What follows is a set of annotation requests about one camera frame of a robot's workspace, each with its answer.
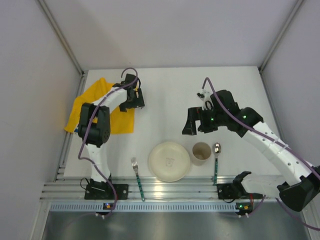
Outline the yellow cloth placemat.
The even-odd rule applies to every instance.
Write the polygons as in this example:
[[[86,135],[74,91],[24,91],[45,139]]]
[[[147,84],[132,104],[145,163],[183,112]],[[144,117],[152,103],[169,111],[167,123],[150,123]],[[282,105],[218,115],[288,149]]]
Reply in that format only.
[[[79,124],[82,105],[84,103],[93,103],[101,97],[104,97],[111,90],[113,85],[114,83],[107,82],[105,78],[101,77],[85,90],[83,94],[76,97],[73,101],[71,113],[64,130],[68,133],[74,133]],[[112,135],[133,133],[134,118],[134,109],[128,109],[127,112],[121,112],[120,108],[117,107],[110,114],[110,133]]]

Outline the beige paper cup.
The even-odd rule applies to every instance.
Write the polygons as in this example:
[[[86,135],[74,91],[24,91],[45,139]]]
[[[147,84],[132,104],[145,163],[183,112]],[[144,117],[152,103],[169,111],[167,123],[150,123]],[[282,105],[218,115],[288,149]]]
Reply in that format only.
[[[192,147],[192,163],[195,166],[202,166],[212,155],[211,147],[205,142],[197,142]]]

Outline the spoon with green handle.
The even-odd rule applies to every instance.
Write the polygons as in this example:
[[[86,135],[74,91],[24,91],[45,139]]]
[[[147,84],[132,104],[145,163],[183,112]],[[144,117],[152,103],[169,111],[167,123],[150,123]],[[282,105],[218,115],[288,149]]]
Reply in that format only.
[[[217,185],[217,181],[218,181],[218,167],[219,167],[218,158],[219,158],[219,155],[221,154],[221,152],[222,152],[221,144],[219,142],[216,142],[213,145],[213,153],[214,153],[213,185],[214,186]]]

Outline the cream round plate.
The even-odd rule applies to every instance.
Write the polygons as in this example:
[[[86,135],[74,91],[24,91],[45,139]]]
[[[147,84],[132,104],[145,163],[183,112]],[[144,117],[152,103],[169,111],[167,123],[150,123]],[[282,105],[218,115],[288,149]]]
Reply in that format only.
[[[188,151],[180,144],[167,141],[155,146],[148,156],[150,172],[163,182],[176,182],[187,175],[191,167]]]

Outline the fork with green handle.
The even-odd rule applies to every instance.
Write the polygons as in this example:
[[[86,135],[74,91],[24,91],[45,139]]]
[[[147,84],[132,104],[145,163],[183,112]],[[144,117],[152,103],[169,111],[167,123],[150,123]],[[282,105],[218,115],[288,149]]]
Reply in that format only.
[[[135,176],[136,176],[136,181],[137,181],[137,184],[138,184],[141,200],[142,200],[142,202],[145,202],[146,198],[145,198],[145,195],[144,195],[141,179],[140,179],[140,176],[139,176],[138,162],[137,162],[135,157],[131,158],[131,164],[132,164],[132,168],[134,170]]]

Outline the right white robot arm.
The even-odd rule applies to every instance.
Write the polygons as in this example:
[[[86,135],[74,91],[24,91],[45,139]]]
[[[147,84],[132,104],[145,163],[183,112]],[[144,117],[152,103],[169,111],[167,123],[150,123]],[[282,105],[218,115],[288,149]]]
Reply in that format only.
[[[254,109],[239,108],[228,90],[210,93],[203,89],[197,97],[203,104],[188,109],[183,135],[207,134],[226,127],[255,147],[280,173],[263,176],[243,171],[231,184],[235,199],[260,194],[281,199],[289,209],[300,212],[320,193],[320,168],[294,156]]]

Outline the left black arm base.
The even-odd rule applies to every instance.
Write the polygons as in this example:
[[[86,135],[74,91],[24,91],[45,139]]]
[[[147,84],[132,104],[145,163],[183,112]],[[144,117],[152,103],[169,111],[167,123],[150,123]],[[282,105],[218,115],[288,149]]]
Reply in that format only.
[[[85,188],[85,200],[127,200],[129,194],[129,185],[116,183],[112,187],[107,182],[97,182],[90,179]]]

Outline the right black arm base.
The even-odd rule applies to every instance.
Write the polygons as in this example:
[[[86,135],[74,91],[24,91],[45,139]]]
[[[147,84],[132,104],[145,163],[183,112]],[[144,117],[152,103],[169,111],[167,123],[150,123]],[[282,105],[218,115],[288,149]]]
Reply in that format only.
[[[244,189],[242,181],[251,173],[251,171],[243,171],[242,173],[238,174],[231,183],[218,183],[218,198],[227,203],[232,203],[239,199],[248,199],[250,194]]]

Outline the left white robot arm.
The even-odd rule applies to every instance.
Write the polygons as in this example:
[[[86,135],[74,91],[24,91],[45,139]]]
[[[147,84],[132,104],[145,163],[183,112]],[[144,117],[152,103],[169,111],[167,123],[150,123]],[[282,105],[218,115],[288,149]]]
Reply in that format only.
[[[115,83],[111,89],[92,103],[83,103],[80,110],[78,136],[82,144],[79,160],[91,164],[90,179],[95,183],[110,182],[111,170],[108,166],[107,142],[112,133],[111,114],[118,110],[121,114],[145,106],[141,81],[137,74],[126,74],[124,80]]]

